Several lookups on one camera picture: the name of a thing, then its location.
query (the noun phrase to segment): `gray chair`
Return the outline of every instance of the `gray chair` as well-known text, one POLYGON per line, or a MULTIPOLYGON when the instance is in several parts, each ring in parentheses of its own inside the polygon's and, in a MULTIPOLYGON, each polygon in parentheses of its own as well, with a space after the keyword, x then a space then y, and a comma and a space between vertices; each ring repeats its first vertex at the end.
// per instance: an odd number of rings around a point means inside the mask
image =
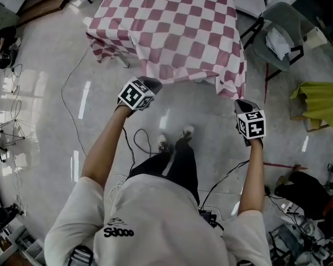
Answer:
POLYGON ((276 72, 267 76, 265 79, 267 82, 278 75, 281 71, 289 71, 290 65, 304 56, 304 49, 302 47, 304 37, 314 27, 315 26, 308 19, 306 19, 291 5, 279 2, 266 10, 256 20, 256 22, 241 35, 240 39, 244 38, 248 33, 253 32, 252 36, 245 43, 244 49, 246 49, 249 44, 253 44, 256 55, 278 68, 276 72), (289 56, 286 55, 283 60, 280 60, 275 53, 266 46, 265 37, 268 32, 263 30, 264 20, 272 22, 269 25, 268 30, 278 25, 287 32, 294 43, 294 47, 291 48, 291 52, 299 51, 296 57, 290 60, 289 56))

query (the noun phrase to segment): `person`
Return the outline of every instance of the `person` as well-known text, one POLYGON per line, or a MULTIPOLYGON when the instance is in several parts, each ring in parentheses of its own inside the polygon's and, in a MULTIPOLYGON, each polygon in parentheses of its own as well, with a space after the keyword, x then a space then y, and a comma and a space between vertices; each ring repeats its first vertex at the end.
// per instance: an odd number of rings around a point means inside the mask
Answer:
POLYGON ((16 28, 13 25, 0 30, 0 53, 17 41, 21 42, 20 38, 15 38, 15 35, 16 28))
POLYGON ((198 212, 196 162, 189 145, 192 126, 176 142, 166 176, 162 173, 173 151, 165 136, 159 136, 160 153, 130 172, 111 216, 104 218, 104 187, 130 113, 119 106, 89 151, 81 178, 46 236, 47 265, 270 266, 261 214, 265 192, 259 140, 250 140, 238 216, 223 224, 222 236, 198 212), (79 264, 84 257, 85 264, 79 264))
POLYGON ((333 196, 314 177, 296 165, 288 177, 280 176, 274 194, 304 210, 306 218, 322 220, 317 226, 325 238, 333 237, 333 196))

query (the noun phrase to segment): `table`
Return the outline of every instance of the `table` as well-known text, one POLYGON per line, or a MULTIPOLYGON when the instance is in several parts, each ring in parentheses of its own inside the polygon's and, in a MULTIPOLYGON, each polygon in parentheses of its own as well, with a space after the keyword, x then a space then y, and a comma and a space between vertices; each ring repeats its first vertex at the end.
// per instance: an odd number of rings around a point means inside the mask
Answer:
POLYGON ((246 60, 234 0, 104 0, 87 30, 98 62, 137 57, 162 83, 213 79, 244 98, 246 60))

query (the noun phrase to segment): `white cloth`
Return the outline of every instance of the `white cloth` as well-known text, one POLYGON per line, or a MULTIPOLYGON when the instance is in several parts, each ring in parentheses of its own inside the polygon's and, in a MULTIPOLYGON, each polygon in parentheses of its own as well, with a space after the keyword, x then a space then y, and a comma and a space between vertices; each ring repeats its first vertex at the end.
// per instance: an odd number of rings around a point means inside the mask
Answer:
POLYGON ((47 265, 67 265, 73 248, 84 244, 101 266, 234 266, 243 259, 271 266, 260 212, 225 223, 221 237, 199 216, 193 195, 163 178, 130 178, 105 225, 103 214, 103 189, 82 177, 46 236, 47 265))
POLYGON ((266 34, 266 46, 269 47, 281 61, 286 54, 291 52, 289 44, 286 39, 275 28, 272 28, 266 34))

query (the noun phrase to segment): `glossy white floor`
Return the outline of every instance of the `glossy white floor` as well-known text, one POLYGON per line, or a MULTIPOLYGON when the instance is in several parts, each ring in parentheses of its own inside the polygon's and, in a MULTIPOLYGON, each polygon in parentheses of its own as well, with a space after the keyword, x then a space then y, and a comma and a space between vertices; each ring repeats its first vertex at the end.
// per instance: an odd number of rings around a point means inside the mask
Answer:
MULTIPOLYGON (((5 204, 12 204, 16 196, 20 196, 27 211, 21 220, 37 237, 43 238, 54 223, 84 162, 72 119, 60 98, 60 89, 69 72, 87 50, 63 92, 85 152, 114 111, 122 86, 131 76, 140 75, 138 61, 132 60, 130 69, 122 68, 115 60, 98 64, 88 48, 85 24, 100 2, 94 0, 90 5, 85 0, 74 0, 63 11, 29 23, 23 29, 17 60, 23 64, 22 74, 14 83, 20 86, 18 99, 22 109, 18 119, 23 121, 20 126, 27 138, 9 147, 7 162, 0 163, 0 193, 5 204), (81 106, 83 96, 86 103, 81 106)), ((253 19, 239 14, 240 32, 252 22, 253 19)), ((324 129, 308 134, 304 123, 290 121, 290 114, 296 113, 296 104, 289 101, 289 95, 303 81, 333 81, 333 48, 326 45, 306 52, 289 73, 282 73, 269 82, 266 104, 265 62, 254 55, 251 46, 246 57, 246 98, 264 108, 267 117, 265 161, 284 165, 300 163, 309 168, 310 174, 326 182, 326 165, 333 162, 333 131, 324 129)), ((12 80, 1 75, 0 122, 11 119, 14 99, 11 87, 12 80)), ((214 183, 249 157, 249 149, 235 130, 233 110, 233 101, 217 96, 211 85, 193 82, 166 85, 151 107, 134 114, 125 127, 130 142, 139 128, 146 129, 152 149, 156 150, 158 133, 162 131, 175 141, 185 124, 193 124, 196 132, 191 144, 196 155, 202 201, 214 183)), ((4 128, 4 131, 9 133, 10 129, 4 128)), ((144 135, 138 135, 137 141, 147 146, 144 135)), ((137 163, 148 157, 136 146, 132 147, 137 163)), ((122 136, 112 174, 127 175, 131 164, 131 154, 122 136)), ((273 188, 277 178, 288 170, 267 166, 265 172, 266 183, 273 188)), ((245 174, 246 166, 234 171, 216 188, 206 206, 219 208, 223 219, 234 215, 245 174)), ((110 189, 121 180, 124 178, 110 177, 106 200, 110 200, 110 189)), ((264 218, 268 231, 281 224, 280 212, 275 208, 266 198, 264 218)))

